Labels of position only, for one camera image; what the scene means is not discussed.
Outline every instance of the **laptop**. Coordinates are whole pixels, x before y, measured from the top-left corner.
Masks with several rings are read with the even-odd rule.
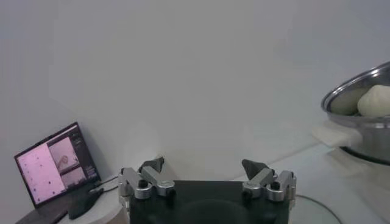
[[[35,209],[16,224],[53,224],[100,176],[77,122],[15,156]]]

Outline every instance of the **pot handle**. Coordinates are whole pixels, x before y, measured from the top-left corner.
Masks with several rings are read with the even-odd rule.
[[[363,141],[361,134],[354,128],[345,127],[332,121],[325,121],[314,127],[311,134],[328,147],[351,147]]]

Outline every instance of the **metal bracket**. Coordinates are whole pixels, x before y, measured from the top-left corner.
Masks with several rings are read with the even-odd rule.
[[[152,167],[142,167],[141,175],[145,180],[156,187],[158,195],[168,197],[175,192],[175,182],[164,179],[162,175]]]
[[[270,201],[295,200],[297,178],[291,171],[282,171],[274,182],[266,187],[267,198]]]
[[[152,185],[142,179],[133,168],[123,168],[118,175],[119,196],[130,196],[140,200],[148,199],[152,194]]]
[[[274,170],[264,168],[251,180],[243,182],[243,195],[247,198],[258,198],[267,184],[274,181]]]

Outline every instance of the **white dough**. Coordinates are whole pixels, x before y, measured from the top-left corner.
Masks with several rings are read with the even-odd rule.
[[[358,102],[362,116],[382,117],[390,115],[390,86],[375,85]]]

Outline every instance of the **black screw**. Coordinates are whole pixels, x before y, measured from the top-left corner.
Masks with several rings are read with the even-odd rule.
[[[280,183],[279,182],[276,182],[276,181],[274,181],[274,182],[272,182],[271,183],[271,189],[272,190],[279,190],[280,189]]]
[[[146,180],[140,180],[140,181],[138,182],[138,187],[139,187],[139,188],[145,188],[145,187],[147,187],[147,181],[146,181]]]

